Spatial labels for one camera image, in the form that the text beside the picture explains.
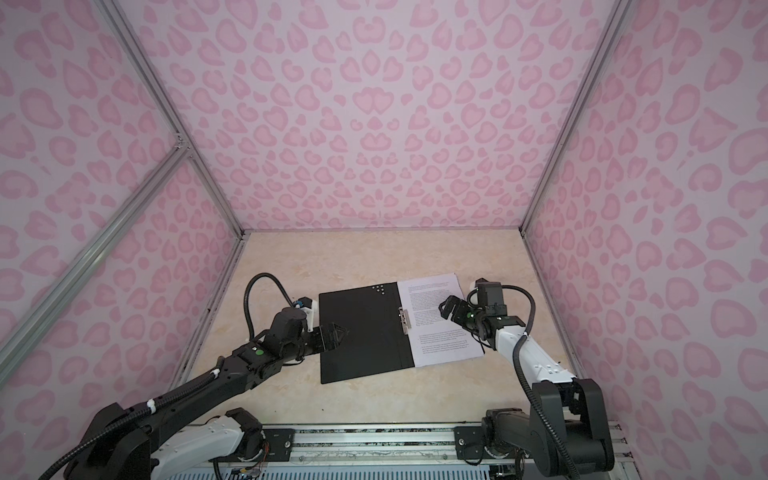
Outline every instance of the clipboard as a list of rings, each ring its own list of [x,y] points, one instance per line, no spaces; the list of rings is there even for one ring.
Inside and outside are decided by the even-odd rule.
[[[320,354],[320,383],[415,366],[397,282],[321,293],[319,303],[321,326],[347,329],[345,348]]]

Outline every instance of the marble-patterned surface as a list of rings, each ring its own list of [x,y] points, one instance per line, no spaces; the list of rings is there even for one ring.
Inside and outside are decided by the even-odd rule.
[[[291,298],[455,272],[465,293],[483,276],[529,290],[536,299],[533,337],[564,365],[564,353],[517,230],[419,230],[253,233],[197,358],[194,374],[247,340],[243,290],[259,272],[273,273]],[[510,313],[528,318],[528,301],[505,292]],[[250,297],[257,332],[269,327],[285,300],[269,280]],[[482,358],[411,368],[320,385],[319,357],[284,368],[264,384],[219,405],[205,417],[244,407],[264,423],[458,422],[486,409],[528,401],[510,363],[496,352]]]

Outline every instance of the wire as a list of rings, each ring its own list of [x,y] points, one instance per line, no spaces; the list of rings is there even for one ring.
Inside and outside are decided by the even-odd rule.
[[[219,459],[218,458],[214,458],[210,462],[212,464],[214,464],[214,475],[216,476],[216,480],[224,480],[221,477],[221,470],[219,470]]]
[[[525,476],[525,451],[517,449],[515,453],[515,478],[522,479]]]
[[[214,371],[217,369],[221,369],[221,366],[223,365],[223,363],[224,363],[224,357],[220,356],[218,361],[216,362],[216,368],[214,369]],[[161,395],[153,398],[152,400],[154,400],[155,412],[159,409],[162,409],[163,407],[170,405],[171,403],[177,402],[179,399],[183,397],[186,397],[191,395],[192,393],[195,393],[198,389],[201,389],[204,386],[208,385],[209,383],[213,382],[218,376],[218,372],[214,373],[214,371],[212,371],[211,375],[207,376],[202,382],[199,382],[195,385],[191,385],[177,393],[174,393],[173,395],[168,395],[168,396]],[[65,453],[59,460],[54,462],[53,465],[48,467],[48,470],[43,472],[43,474],[40,475],[40,478],[38,480],[50,480],[53,477],[53,475],[56,475],[56,472],[61,470],[65,465],[67,465],[69,462],[74,460],[75,457],[80,455],[85,449],[87,449],[94,443],[112,434],[113,432],[116,432],[117,430],[122,429],[126,425],[129,425],[133,422],[146,418],[152,415],[153,413],[154,412],[149,406],[145,406],[140,409],[136,409],[133,412],[129,413],[127,416],[123,417],[122,419],[119,419],[116,422],[113,422],[107,425],[99,433],[90,437],[88,440],[81,442],[80,445],[74,447],[72,450]]]
[[[525,396],[528,397],[528,401],[531,403],[531,409],[533,409],[538,415],[538,418],[541,419],[541,423],[544,425],[547,433],[549,433],[550,438],[552,438],[555,449],[565,461],[565,466],[568,468],[568,476],[571,477],[571,480],[578,480],[581,476],[576,469],[576,464],[574,464],[574,461],[571,458],[571,454],[568,453],[568,449],[565,447],[562,439],[554,430],[554,427],[549,422],[547,416],[544,414],[544,407],[541,405],[541,402],[539,402],[538,398],[534,395],[533,390],[531,390],[531,386],[528,384],[528,380],[525,378],[523,367],[520,364],[520,349],[525,344],[525,341],[528,339],[528,334],[531,333],[531,329],[533,328],[533,320],[536,315],[536,302],[533,300],[533,296],[531,296],[531,294],[526,289],[523,289],[519,286],[502,285],[502,289],[521,292],[528,298],[528,302],[531,303],[531,312],[528,314],[528,322],[525,324],[525,334],[520,337],[520,339],[515,344],[515,348],[512,350],[512,365],[515,367],[515,375],[518,377],[520,386],[523,388]]]
[[[481,340],[480,340],[480,339],[479,339],[477,336],[475,336],[475,334],[474,334],[474,333],[470,333],[469,335],[470,335],[470,336],[471,336],[471,337],[474,339],[474,341],[476,341],[477,343],[479,343],[479,344],[480,344],[480,347],[482,347],[482,352],[483,352],[484,354],[485,354],[485,347],[488,347],[489,349],[493,350],[493,347],[492,347],[492,346],[490,346],[490,345],[489,345],[489,344],[487,344],[487,343],[483,343],[483,342],[482,342],[482,341],[481,341]]]
[[[258,463],[256,463],[254,466],[261,468],[262,465],[264,465],[264,462],[266,462],[266,457],[270,454],[270,443],[264,442],[264,457],[259,460]]]
[[[463,450],[462,450],[462,456],[464,456],[464,455],[465,455],[465,453],[466,453],[466,451],[467,451],[467,448],[468,448],[468,447],[474,447],[474,446],[477,446],[477,445],[464,445],[464,448],[463,448]],[[467,460],[466,458],[464,459],[464,462],[465,462],[467,465],[471,465],[471,466],[473,466],[473,467],[476,467],[476,466],[480,465],[480,464],[482,463],[482,458],[483,458],[483,452],[484,452],[484,451],[485,451],[485,446],[483,445],[483,448],[480,450],[480,458],[478,458],[478,461],[477,461],[477,462],[470,462],[470,461],[469,461],[469,460]]]
[[[472,303],[472,301],[470,300],[472,298],[472,295],[475,295],[477,292],[478,292],[478,289],[474,289],[473,291],[469,292],[469,294],[467,295],[467,303],[469,303],[470,305],[477,305],[477,303]]]
[[[250,289],[253,287],[253,284],[256,283],[256,281],[259,278],[268,278],[272,280],[275,285],[277,285],[277,288],[280,289],[280,293],[283,294],[283,298],[286,299],[288,302],[288,306],[293,306],[293,302],[291,301],[290,297],[286,293],[286,289],[283,288],[283,284],[280,283],[280,281],[275,277],[272,273],[262,272],[258,275],[254,276],[252,279],[250,279],[250,282],[248,282],[248,285],[245,287],[245,294],[243,294],[243,312],[245,313],[245,323],[248,325],[248,340],[253,340],[253,337],[255,335],[253,331],[253,321],[250,318],[250,308],[248,306],[248,299],[250,298]]]

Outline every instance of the mounting plate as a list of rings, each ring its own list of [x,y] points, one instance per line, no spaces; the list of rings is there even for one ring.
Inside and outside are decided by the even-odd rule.
[[[456,458],[477,462],[485,457],[482,427],[454,427]]]
[[[266,455],[266,460],[268,462],[288,462],[296,430],[264,429],[263,432],[270,444],[270,452]]]

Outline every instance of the white robotic arm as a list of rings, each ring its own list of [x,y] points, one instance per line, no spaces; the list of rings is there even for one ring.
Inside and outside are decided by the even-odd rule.
[[[244,435],[243,426],[228,415],[212,419],[205,425],[187,427],[152,453],[151,480],[170,478],[209,458],[232,455]]]
[[[506,326],[496,332],[496,350],[512,363],[512,350],[520,337],[525,334],[525,327]],[[576,377],[568,369],[555,362],[533,337],[529,336],[520,349],[520,364],[528,383],[534,384],[549,380],[552,383],[571,383]]]
[[[523,293],[531,303],[528,321],[508,315],[503,290]],[[591,379],[578,379],[530,337],[536,302],[525,289],[479,279],[467,300],[448,297],[440,314],[469,331],[482,345],[501,353],[515,368],[531,403],[520,409],[488,410],[482,421],[485,447],[497,452],[524,449],[544,476],[608,472],[614,453],[602,391]],[[566,421],[563,410],[579,415]]]

